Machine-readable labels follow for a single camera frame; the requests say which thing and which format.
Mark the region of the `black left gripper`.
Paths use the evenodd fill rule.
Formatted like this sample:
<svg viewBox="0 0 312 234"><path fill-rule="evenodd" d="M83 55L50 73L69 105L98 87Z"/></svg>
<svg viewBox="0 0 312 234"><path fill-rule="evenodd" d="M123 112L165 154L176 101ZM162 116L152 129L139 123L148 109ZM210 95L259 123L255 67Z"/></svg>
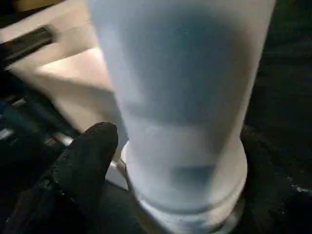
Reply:
<svg viewBox="0 0 312 234"><path fill-rule="evenodd" d="M39 27L0 44L3 61L18 61L54 42L49 27ZM78 130L44 93L8 71L0 73L0 154L58 154Z"/></svg>

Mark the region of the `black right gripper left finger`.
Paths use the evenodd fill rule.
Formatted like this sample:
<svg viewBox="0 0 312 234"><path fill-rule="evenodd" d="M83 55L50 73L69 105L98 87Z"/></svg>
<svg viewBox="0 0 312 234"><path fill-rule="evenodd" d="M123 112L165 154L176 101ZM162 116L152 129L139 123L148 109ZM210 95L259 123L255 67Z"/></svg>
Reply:
<svg viewBox="0 0 312 234"><path fill-rule="evenodd" d="M36 184L23 191L6 234L84 234L118 145L117 126L99 122L76 137Z"/></svg>

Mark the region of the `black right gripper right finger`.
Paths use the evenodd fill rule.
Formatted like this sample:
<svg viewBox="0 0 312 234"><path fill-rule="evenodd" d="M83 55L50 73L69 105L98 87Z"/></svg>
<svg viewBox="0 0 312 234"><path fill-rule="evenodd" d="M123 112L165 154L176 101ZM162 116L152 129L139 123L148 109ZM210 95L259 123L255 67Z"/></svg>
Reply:
<svg viewBox="0 0 312 234"><path fill-rule="evenodd" d="M236 234L312 232L312 140L262 133L245 125L241 140L248 176Z"/></svg>

